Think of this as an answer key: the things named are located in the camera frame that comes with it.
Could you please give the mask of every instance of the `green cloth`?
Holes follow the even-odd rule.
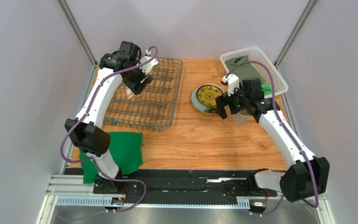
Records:
[[[133,173],[143,164],[142,152],[142,133],[131,132],[109,132],[111,137],[109,151],[114,162],[120,167],[123,175]],[[87,158],[83,152],[80,159]],[[84,170],[83,183],[93,183],[98,178],[98,172],[92,161],[88,160],[81,163]]]
[[[273,93],[273,89],[266,82],[262,82],[262,90],[263,90],[265,96]]]
[[[238,65],[242,62],[246,62],[246,61],[248,61],[248,56],[241,56],[241,57],[229,59],[229,60],[225,61],[225,64],[226,64],[227,68],[229,70],[231,70],[236,65]],[[239,78],[239,80],[243,80],[245,78],[250,78],[250,77],[259,78],[262,83],[262,90],[264,91],[264,95],[266,96],[266,95],[273,93],[271,86],[268,83],[266,83],[264,78],[259,74],[259,72],[255,69],[255,67],[252,66],[252,64],[250,64],[250,63],[236,68],[232,72],[232,74],[236,75]]]

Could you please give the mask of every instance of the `metal wire basket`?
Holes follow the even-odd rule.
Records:
[[[154,80],[141,94],[127,99],[121,84],[110,101],[103,124],[125,127],[164,129],[172,125],[178,98],[183,62],[157,57],[158,65],[149,73]]]

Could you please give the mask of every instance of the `cup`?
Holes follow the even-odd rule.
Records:
[[[233,123],[237,126],[242,126],[245,124],[249,117],[250,115],[247,113],[247,111],[242,110],[233,115]]]

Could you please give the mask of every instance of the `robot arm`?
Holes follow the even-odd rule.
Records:
[[[100,168],[99,176],[101,177],[103,177],[102,172],[111,178],[120,177],[120,170],[111,154],[108,153],[110,136],[101,129],[104,115],[114,92],[124,82],[127,86],[128,96],[140,94],[153,80],[153,77],[148,76],[148,73],[153,66],[158,64],[158,61],[153,59],[138,69],[129,69],[152,58],[150,51],[147,50],[146,56],[138,61],[138,52],[141,51],[137,45],[131,42],[122,42],[119,51],[105,54],[100,61],[96,82],[86,103],[75,119],[67,119],[65,123],[65,128],[69,131],[79,118],[87,114],[70,134],[70,139],[88,157],[94,158]],[[114,72],[123,70],[127,71],[112,76]]]
[[[312,172],[316,179],[317,192],[318,194],[324,193],[328,180],[328,161],[324,157],[317,158],[300,141],[277,104],[275,107],[278,110],[274,111],[273,104],[275,102],[272,98],[264,98],[260,79],[248,78],[243,79],[240,83],[237,76],[229,75],[222,79],[222,83],[228,84],[228,88],[225,94],[215,99],[217,114],[225,119],[227,117],[225,111],[227,105],[232,114],[246,110],[269,133],[287,164],[288,170],[285,173],[271,170],[257,172],[254,176],[257,187],[282,192],[290,202],[313,196],[313,184],[306,163],[306,156],[311,163]],[[305,156],[300,153],[290,134],[301,146]]]

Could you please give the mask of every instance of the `wooden table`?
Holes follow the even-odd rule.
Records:
[[[161,131],[104,125],[106,132],[143,132],[141,168],[189,169],[286,169],[285,161],[267,132],[250,118],[236,126],[232,115],[222,120],[205,115],[191,103],[190,95],[199,85],[220,84],[224,69],[219,60],[186,59],[173,124]],[[283,110],[282,100],[276,98]],[[79,159],[76,148],[73,160]]]

